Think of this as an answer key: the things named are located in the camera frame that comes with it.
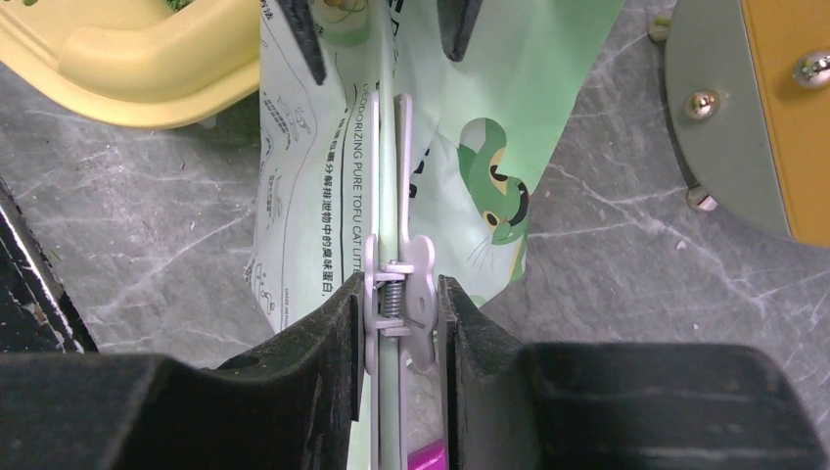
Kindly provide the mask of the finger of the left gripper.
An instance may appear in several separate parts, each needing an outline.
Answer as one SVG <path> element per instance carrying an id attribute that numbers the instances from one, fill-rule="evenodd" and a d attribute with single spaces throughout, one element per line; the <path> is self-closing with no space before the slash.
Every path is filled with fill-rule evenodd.
<path id="1" fill-rule="evenodd" d="M 483 0 L 438 0 L 442 51 L 453 63 L 464 60 Z"/>
<path id="2" fill-rule="evenodd" d="M 309 1 L 278 0 L 277 3 L 314 82 L 322 85 L 327 71 Z"/>

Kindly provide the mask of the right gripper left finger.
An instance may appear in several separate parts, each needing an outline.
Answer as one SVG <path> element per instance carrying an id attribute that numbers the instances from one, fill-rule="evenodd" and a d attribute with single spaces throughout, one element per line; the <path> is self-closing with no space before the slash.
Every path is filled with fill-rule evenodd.
<path id="1" fill-rule="evenodd" d="M 5 353 L 5 469 L 343 469 L 364 283 L 214 369 L 160 354 Z"/>

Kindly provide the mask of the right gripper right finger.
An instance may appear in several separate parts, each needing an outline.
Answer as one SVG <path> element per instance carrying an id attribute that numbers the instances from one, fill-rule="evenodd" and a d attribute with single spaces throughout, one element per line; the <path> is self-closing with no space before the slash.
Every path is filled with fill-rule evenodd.
<path id="1" fill-rule="evenodd" d="M 746 346 L 525 343 L 438 282 L 451 469 L 823 469 L 781 368 Z"/>

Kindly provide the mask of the magenta plastic scoop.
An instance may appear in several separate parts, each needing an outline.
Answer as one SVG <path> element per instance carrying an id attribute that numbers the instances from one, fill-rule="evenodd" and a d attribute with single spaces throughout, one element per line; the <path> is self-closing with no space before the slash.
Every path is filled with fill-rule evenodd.
<path id="1" fill-rule="evenodd" d="M 408 470 L 446 470 L 445 445 L 435 441 L 408 455 Z"/>

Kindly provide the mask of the green cat litter bag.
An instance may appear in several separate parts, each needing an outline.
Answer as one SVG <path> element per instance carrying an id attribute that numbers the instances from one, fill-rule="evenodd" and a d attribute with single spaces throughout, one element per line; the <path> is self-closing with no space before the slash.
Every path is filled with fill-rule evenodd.
<path id="1" fill-rule="evenodd" d="M 525 271 L 530 196 L 621 10 L 618 1 L 484 1 L 460 63 L 442 51 L 437 1 L 309 1 L 327 77 L 317 85 L 277 1 L 259 8 L 262 139 L 254 248 L 245 276 L 275 332 L 363 280 L 370 234 L 370 94 L 381 97 L 379 256 L 398 257 L 394 98 L 412 98 L 409 235 L 435 247 L 434 282 L 481 305 Z M 347 464 L 370 467 L 362 355 Z M 406 384 L 396 340 L 385 385 Z M 382 457 L 395 457 L 396 398 L 381 400 Z"/>

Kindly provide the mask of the yellow litter box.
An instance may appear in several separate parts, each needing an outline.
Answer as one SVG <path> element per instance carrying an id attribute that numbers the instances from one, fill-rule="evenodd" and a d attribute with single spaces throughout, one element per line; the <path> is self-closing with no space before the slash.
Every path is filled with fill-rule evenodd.
<path id="1" fill-rule="evenodd" d="M 256 91 L 259 5 L 4 1 L 1 62 L 62 107 L 100 122 L 169 129 Z"/>

